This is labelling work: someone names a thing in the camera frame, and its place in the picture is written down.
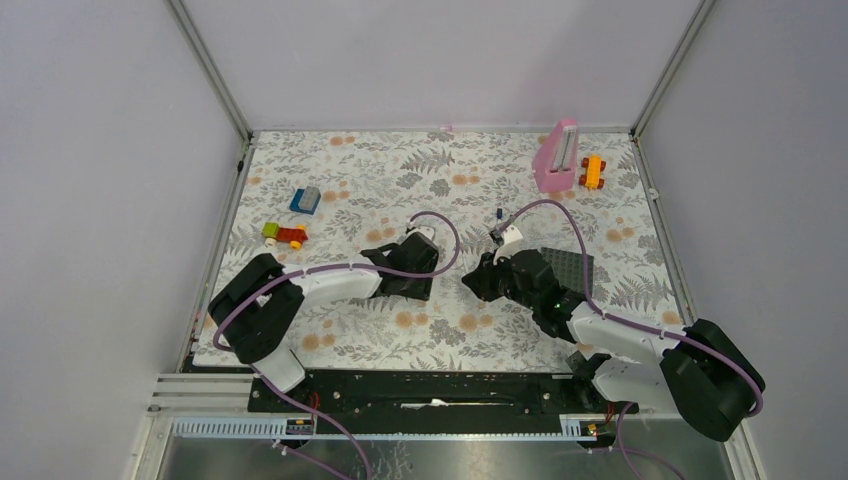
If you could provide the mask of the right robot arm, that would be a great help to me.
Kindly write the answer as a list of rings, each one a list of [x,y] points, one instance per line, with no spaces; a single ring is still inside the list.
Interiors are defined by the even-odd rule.
[[[703,436],[728,440],[758,407],[766,383],[715,323],[661,329],[602,313],[582,289],[562,285],[538,250],[484,254],[462,278],[480,300],[506,298],[529,309],[547,335],[610,352],[591,358],[573,386],[575,402],[597,412],[611,402],[677,413]]]

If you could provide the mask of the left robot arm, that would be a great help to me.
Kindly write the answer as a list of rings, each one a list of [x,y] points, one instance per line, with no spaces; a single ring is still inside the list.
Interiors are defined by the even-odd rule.
[[[427,300],[439,260],[433,237],[430,227],[411,228],[400,242],[363,250],[341,264],[286,267],[260,254],[210,302],[208,315],[217,325],[213,343],[268,380],[282,408],[299,410],[311,387],[300,361],[282,345],[297,314],[349,299]]]

